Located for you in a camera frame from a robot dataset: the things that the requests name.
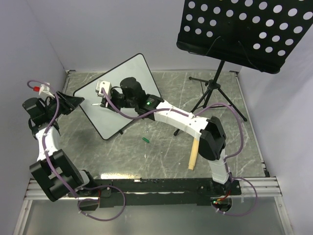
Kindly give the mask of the white whiteboard with black frame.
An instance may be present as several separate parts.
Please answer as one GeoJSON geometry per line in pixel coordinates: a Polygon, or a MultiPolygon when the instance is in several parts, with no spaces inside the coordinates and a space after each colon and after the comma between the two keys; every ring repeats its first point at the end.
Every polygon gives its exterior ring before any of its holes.
{"type": "Polygon", "coordinates": [[[138,53],[118,66],[75,90],[75,97],[85,100],[80,107],[100,137],[108,140],[131,123],[115,112],[101,93],[107,95],[119,110],[132,117],[138,116],[135,108],[147,100],[147,95],[160,96],[159,89],[143,54],[138,53]]]}

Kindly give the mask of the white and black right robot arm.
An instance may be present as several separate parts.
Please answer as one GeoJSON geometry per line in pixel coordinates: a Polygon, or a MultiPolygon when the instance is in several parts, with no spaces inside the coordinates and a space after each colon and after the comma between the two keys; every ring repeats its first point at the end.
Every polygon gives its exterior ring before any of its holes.
{"type": "Polygon", "coordinates": [[[193,137],[188,168],[194,170],[198,156],[208,160],[214,181],[214,191],[226,194],[233,181],[225,154],[226,134],[217,117],[204,118],[181,110],[161,97],[147,94],[133,77],[120,82],[118,92],[108,81],[98,81],[96,93],[102,98],[100,106],[119,113],[121,116],[137,120],[148,118],[163,122],[193,137]]]}

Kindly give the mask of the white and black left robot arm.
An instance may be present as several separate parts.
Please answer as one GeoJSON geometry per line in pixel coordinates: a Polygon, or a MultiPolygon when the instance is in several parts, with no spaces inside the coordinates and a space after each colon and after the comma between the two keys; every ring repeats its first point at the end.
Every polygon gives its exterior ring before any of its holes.
{"type": "Polygon", "coordinates": [[[90,197],[97,185],[86,170],[78,170],[59,147],[60,128],[56,119],[73,112],[84,98],[40,91],[39,97],[26,100],[22,106],[29,114],[28,126],[39,144],[37,161],[29,169],[48,199],[52,202],[70,191],[80,191],[90,197]]]}

